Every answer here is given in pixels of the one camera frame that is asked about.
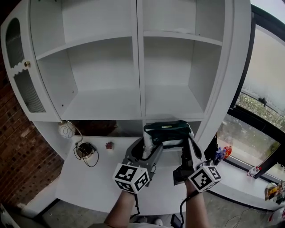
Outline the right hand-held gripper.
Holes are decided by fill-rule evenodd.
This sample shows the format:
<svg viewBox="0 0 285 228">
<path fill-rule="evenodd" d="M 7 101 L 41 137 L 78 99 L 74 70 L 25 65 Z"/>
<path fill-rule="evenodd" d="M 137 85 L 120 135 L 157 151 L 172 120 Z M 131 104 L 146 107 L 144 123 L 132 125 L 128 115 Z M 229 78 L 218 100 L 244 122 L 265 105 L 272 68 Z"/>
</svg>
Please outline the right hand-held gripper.
<svg viewBox="0 0 285 228">
<path fill-rule="evenodd" d="M 198 192 L 207 191 L 220 182 L 222 176 L 212 160 L 206 161 L 204 152 L 191 135 L 188 141 L 189 146 L 182 148 L 182 165 L 173 171 L 174 185 L 188 179 Z"/>
</svg>

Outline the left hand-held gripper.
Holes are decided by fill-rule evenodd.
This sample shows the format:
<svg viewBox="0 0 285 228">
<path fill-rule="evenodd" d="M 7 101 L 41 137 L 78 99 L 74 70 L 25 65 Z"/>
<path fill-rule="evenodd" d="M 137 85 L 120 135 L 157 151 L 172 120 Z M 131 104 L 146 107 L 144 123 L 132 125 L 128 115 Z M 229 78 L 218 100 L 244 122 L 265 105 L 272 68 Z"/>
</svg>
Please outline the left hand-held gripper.
<svg viewBox="0 0 285 228">
<path fill-rule="evenodd" d="M 129 193 L 139 193 L 149 187 L 162 151 L 163 144 L 147 151 L 143 137 L 132 143 L 126 150 L 125 159 L 113 163 L 112 179 L 118 188 Z"/>
</svg>

